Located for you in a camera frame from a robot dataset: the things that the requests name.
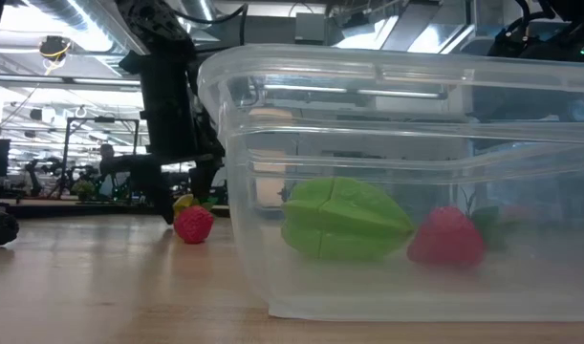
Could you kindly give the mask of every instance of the wooden table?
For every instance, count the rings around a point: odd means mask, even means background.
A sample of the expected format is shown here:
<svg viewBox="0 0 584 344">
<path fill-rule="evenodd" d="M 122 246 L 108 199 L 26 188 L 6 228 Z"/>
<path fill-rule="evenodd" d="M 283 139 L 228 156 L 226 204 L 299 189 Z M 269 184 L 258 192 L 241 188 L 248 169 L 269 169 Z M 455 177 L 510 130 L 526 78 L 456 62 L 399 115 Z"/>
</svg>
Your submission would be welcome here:
<svg viewBox="0 0 584 344">
<path fill-rule="evenodd" d="M 32 220 L 0 248 L 0 343 L 584 343 L 584 323 L 271 318 L 230 222 L 187 246 L 155 216 Z"/>
</svg>

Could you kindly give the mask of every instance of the red strawberry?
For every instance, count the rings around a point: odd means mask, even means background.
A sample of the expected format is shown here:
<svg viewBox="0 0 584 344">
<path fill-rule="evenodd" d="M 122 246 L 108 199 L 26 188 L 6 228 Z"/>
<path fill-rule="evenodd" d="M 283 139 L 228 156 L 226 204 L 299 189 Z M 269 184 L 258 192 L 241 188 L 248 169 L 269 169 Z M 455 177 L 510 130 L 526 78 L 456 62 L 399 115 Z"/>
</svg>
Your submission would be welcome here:
<svg viewBox="0 0 584 344">
<path fill-rule="evenodd" d="M 406 251 L 415 263 L 455 267 L 477 266 L 484 254 L 481 233 L 454 206 L 434 209 Z"/>
<path fill-rule="evenodd" d="M 175 231 L 186 244 L 200 244 L 211 231 L 213 215 L 199 205 L 184 209 L 175 219 Z"/>
</svg>

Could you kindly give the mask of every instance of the desk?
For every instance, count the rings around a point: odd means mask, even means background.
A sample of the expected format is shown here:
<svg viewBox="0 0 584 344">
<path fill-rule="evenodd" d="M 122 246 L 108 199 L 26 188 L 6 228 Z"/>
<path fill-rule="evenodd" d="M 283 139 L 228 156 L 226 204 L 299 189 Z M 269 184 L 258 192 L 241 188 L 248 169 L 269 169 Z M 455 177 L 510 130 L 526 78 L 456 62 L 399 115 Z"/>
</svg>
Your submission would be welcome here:
<svg viewBox="0 0 584 344">
<path fill-rule="evenodd" d="M 229 219 L 183 244 L 157 216 L 30 220 L 0 248 L 0 343 L 584 343 L 584 323 L 276 319 L 245 281 Z"/>
</svg>

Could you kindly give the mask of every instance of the clear plastic container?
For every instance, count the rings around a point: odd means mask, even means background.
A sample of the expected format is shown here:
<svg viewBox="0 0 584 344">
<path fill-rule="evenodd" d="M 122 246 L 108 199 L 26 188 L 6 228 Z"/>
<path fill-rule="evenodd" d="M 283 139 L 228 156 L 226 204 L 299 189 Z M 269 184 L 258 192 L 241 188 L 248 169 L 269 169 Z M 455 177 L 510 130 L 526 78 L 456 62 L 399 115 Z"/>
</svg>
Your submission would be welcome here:
<svg viewBox="0 0 584 344">
<path fill-rule="evenodd" d="M 199 82 L 272 315 L 584 320 L 584 64 L 269 45 Z"/>
</svg>

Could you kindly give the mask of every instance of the table surface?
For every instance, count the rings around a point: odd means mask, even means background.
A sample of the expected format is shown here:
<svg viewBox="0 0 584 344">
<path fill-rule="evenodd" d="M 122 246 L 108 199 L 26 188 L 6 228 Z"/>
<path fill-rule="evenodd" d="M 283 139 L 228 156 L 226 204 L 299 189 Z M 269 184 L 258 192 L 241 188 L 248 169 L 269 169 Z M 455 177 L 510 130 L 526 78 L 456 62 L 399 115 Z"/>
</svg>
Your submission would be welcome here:
<svg viewBox="0 0 584 344">
<path fill-rule="evenodd" d="M 0 343 L 584 343 L 584 323 L 277 319 L 217 219 L 203 245 L 155 216 L 20 223 L 0 248 Z"/>
</svg>

